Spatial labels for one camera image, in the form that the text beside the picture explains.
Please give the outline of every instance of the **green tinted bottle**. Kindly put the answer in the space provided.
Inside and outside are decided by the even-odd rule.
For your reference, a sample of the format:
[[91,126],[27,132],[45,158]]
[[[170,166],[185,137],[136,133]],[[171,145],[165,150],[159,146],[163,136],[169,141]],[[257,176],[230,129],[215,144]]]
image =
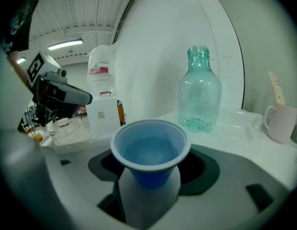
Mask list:
[[217,123],[222,85],[209,64],[209,50],[188,50],[189,69],[179,85],[179,123],[192,132],[210,132]]

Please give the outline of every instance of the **ceiling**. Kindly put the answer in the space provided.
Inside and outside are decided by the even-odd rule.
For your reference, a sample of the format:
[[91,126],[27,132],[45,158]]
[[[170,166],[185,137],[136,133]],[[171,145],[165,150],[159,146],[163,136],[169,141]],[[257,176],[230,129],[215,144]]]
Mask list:
[[[39,0],[30,29],[29,50],[19,53],[24,69],[41,49],[60,66],[88,62],[87,54],[98,45],[110,45],[130,0]],[[82,39],[82,45],[53,51],[57,43]]]

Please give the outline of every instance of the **mug handle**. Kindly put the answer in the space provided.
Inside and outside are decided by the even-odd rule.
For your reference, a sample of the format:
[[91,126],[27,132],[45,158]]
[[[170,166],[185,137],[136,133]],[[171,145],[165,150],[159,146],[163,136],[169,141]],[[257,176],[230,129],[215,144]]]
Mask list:
[[273,108],[274,110],[276,110],[276,108],[272,105],[268,106],[267,109],[265,110],[264,112],[264,116],[263,116],[263,120],[264,120],[264,126],[267,128],[267,129],[270,129],[270,127],[267,125],[267,115],[268,115],[268,112],[269,110]]

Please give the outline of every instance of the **ceiling light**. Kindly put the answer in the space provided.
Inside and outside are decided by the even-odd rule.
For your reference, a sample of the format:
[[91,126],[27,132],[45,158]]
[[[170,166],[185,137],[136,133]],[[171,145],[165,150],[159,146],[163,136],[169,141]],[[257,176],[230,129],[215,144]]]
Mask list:
[[60,44],[55,44],[55,45],[48,47],[48,49],[54,50],[57,48],[63,48],[63,47],[67,47],[67,46],[77,45],[77,44],[82,44],[82,39],[67,41],[67,42],[60,43]]
[[25,57],[22,57],[16,63],[20,64],[20,63],[22,63],[24,61],[26,61],[26,58]]

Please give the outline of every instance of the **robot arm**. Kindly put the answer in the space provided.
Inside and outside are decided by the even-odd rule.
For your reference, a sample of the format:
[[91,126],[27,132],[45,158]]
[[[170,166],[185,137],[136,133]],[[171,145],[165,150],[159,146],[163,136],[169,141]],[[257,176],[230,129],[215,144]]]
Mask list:
[[67,72],[53,58],[40,51],[26,75],[37,104],[38,120],[45,125],[57,117],[72,117],[80,105],[92,102],[92,95],[68,85]]

